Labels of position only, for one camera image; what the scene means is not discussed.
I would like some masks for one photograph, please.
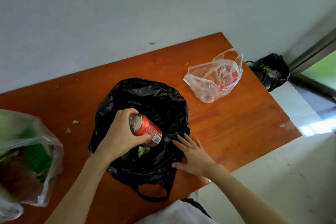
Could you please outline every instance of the orange wooden surface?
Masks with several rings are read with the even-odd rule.
[[[223,34],[217,33],[0,94],[0,108],[40,117],[60,139],[65,152],[64,172],[57,179],[49,205],[25,205],[24,214],[11,223],[43,223],[48,218],[89,157],[87,146],[97,105],[122,79],[140,77],[176,88],[189,106],[191,136],[198,137],[212,158],[230,171],[299,137],[296,127],[280,127],[283,123],[291,124],[289,117],[245,64],[241,80],[227,96],[210,104],[195,97],[183,81],[187,67],[209,62],[229,48],[232,46]],[[71,134],[65,132],[67,127]],[[105,173],[87,223],[133,223],[208,182],[177,171],[169,201],[150,203]],[[156,196],[163,192],[153,185],[142,186],[141,191]]]

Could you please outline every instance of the black trash bin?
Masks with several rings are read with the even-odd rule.
[[[258,77],[258,79],[269,92],[284,84],[290,75],[289,67],[284,62],[283,57],[275,53],[260,59],[258,62],[247,61],[246,63],[253,64],[250,66],[250,69],[254,72],[254,74]],[[270,76],[265,67],[269,67],[271,70],[278,71],[280,73],[279,78]]]
[[[171,164],[181,162],[183,157],[183,152],[171,141],[177,140],[177,134],[190,135],[187,102],[176,89],[161,82],[139,78],[118,82],[98,106],[95,130],[89,145],[91,154],[105,137],[116,112],[125,108],[135,108],[148,117],[161,129],[163,137],[158,146],[151,148],[141,158],[138,157],[138,146],[132,148],[113,161],[107,172],[116,180],[131,186],[147,201],[166,201],[176,174]],[[159,198],[143,195],[138,189],[141,184],[161,184],[167,194]]]

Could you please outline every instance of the red soda can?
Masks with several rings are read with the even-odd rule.
[[[162,140],[162,131],[143,114],[131,113],[128,122],[133,135],[151,135],[151,139],[144,144],[145,146],[155,147]]]

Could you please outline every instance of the hand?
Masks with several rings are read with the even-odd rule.
[[[197,138],[195,143],[186,133],[184,134],[184,137],[187,140],[177,135],[177,138],[181,143],[173,140],[173,144],[183,151],[187,157],[187,164],[175,162],[172,164],[172,167],[184,170],[193,175],[207,176],[212,167],[217,165],[216,162],[204,150]]]
[[[133,147],[150,140],[150,135],[135,136],[129,128],[128,117],[131,113],[138,113],[134,108],[117,111],[104,139],[100,142],[94,157],[103,162],[106,168],[116,158],[121,157]]]

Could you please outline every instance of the can lid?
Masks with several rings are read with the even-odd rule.
[[[142,124],[142,117],[138,113],[132,113],[128,118],[129,128],[132,133],[135,133],[139,130]]]

